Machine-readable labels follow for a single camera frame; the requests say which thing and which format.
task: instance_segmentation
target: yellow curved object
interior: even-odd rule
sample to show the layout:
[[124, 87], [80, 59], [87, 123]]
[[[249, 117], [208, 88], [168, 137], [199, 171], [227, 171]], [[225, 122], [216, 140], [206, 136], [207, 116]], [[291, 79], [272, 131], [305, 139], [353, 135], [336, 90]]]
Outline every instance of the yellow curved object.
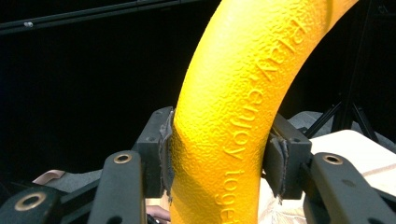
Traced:
[[173, 224], [257, 223], [262, 155], [276, 111], [311, 51], [355, 2], [221, 2], [177, 103]]

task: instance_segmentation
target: black tripod stand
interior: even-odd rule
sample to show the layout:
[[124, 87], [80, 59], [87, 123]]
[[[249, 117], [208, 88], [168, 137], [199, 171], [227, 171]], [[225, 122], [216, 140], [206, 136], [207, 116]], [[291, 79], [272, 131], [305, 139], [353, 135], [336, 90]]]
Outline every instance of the black tripod stand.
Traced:
[[355, 18], [352, 22], [348, 59], [346, 60], [345, 80], [340, 92], [341, 101], [332, 105], [304, 133], [311, 138], [332, 116], [332, 133], [350, 129], [355, 119], [365, 136], [378, 142], [378, 139], [362, 108], [355, 103], [359, 94], [359, 85], [365, 75], [365, 65], [369, 57], [370, 43], [373, 39], [372, 21], [380, 9], [381, 0], [361, 0], [355, 6]]

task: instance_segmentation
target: yellow textured surface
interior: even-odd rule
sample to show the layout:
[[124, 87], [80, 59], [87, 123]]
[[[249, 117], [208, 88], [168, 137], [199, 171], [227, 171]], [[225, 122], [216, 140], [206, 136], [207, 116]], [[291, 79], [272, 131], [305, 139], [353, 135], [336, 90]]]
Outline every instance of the yellow textured surface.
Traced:
[[276, 111], [316, 44], [354, 3], [222, 1], [177, 103], [173, 224], [257, 223], [263, 148]]

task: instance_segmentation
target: metal screw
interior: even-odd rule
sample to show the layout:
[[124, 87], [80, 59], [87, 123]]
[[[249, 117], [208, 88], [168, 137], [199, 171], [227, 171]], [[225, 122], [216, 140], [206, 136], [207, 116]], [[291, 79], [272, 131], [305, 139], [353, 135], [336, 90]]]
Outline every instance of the metal screw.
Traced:
[[24, 22], [23, 25], [26, 26], [26, 27], [33, 27], [34, 26], [31, 21]]
[[325, 160], [326, 162], [333, 164], [333, 165], [341, 165], [343, 164], [343, 160], [341, 160], [341, 158], [338, 158], [336, 156], [333, 155], [324, 155], [323, 156], [323, 160]]
[[23, 212], [35, 208], [43, 203], [46, 197], [47, 195], [44, 192], [28, 194], [15, 204], [15, 210]]
[[119, 156], [114, 158], [114, 162], [118, 163], [118, 164], [123, 164], [123, 163], [130, 161], [131, 159], [132, 159], [132, 156], [129, 154], [120, 154]]

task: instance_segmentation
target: yellow arch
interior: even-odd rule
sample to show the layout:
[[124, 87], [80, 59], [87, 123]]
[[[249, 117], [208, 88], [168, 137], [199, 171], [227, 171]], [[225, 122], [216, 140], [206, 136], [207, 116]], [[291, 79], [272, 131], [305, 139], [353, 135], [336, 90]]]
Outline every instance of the yellow arch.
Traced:
[[172, 223], [257, 223], [262, 155], [290, 83], [355, 0], [223, 0], [172, 136]]

